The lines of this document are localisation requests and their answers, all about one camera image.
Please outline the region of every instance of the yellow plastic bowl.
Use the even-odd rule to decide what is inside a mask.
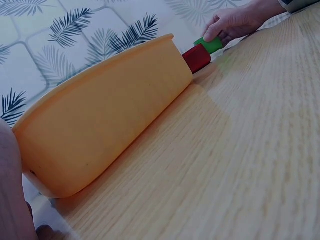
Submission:
[[[89,68],[45,95],[13,127],[23,173],[49,198],[101,175],[192,81],[165,35]]]

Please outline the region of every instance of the green block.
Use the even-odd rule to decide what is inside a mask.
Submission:
[[[220,40],[219,37],[216,37],[215,39],[213,39],[211,42],[206,42],[204,40],[204,38],[200,38],[197,41],[194,42],[194,45],[198,45],[198,44],[202,44],[205,48],[205,50],[207,50],[207,52],[209,54],[213,54],[214,52],[220,50],[223,48],[222,46],[222,42]]]

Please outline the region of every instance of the wooden table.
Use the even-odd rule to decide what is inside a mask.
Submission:
[[[320,239],[320,4],[197,73],[81,193],[32,207],[55,239]]]

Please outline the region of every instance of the person's hand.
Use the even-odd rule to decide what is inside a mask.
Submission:
[[[0,118],[0,239],[38,239],[32,209],[25,201],[17,139]]]
[[[211,42],[215,37],[219,37],[225,47],[234,39],[254,33],[263,24],[264,21],[246,7],[222,9],[215,13],[207,24],[203,39]]]
[[[278,0],[253,0],[247,5],[214,14],[202,35],[206,42],[219,37],[225,47],[232,40],[257,31],[268,19],[284,13]]]
[[[22,164],[18,142],[10,126],[0,118],[0,178],[22,185]]]

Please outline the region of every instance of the leaf print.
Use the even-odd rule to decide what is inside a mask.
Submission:
[[[7,95],[2,96],[2,114],[0,114],[0,118],[5,120],[10,126],[14,125],[18,118],[24,114],[24,111],[18,110],[25,106],[25,93],[25,91],[22,91],[19,94],[16,92],[13,93],[11,88],[11,91],[8,92]]]
[[[195,26],[202,26],[206,20],[212,17],[217,8],[207,0],[164,0],[165,3],[175,12]]]
[[[47,0],[0,0],[0,16],[35,15],[37,11],[43,13],[41,7]]]
[[[111,29],[104,30],[98,29],[94,36],[91,37],[89,43],[88,54],[89,57],[86,60],[89,62],[88,67],[96,65],[113,55],[115,52],[109,47],[109,41],[111,37],[115,36],[115,32]]]
[[[49,42],[57,42],[61,47],[72,47],[76,43],[72,37],[78,36],[86,29],[93,12],[90,8],[73,9],[63,18],[55,19],[50,26],[53,34],[50,34]]]
[[[239,7],[242,5],[239,3],[243,2],[243,0],[209,0],[209,2],[215,8],[221,9],[223,6],[225,6],[228,9]]]
[[[3,65],[10,54],[10,49],[7,46],[0,45],[0,65]]]
[[[121,53],[156,38],[158,31],[158,28],[156,28],[157,21],[155,14],[153,16],[147,14],[143,18],[143,25],[140,20],[135,24],[131,24],[127,31],[122,32],[122,39],[117,34],[113,35],[110,38],[109,46],[117,53]]]
[[[66,55],[54,46],[45,46],[43,53],[35,56],[36,63],[43,76],[55,87],[77,74],[75,66],[69,62]]]

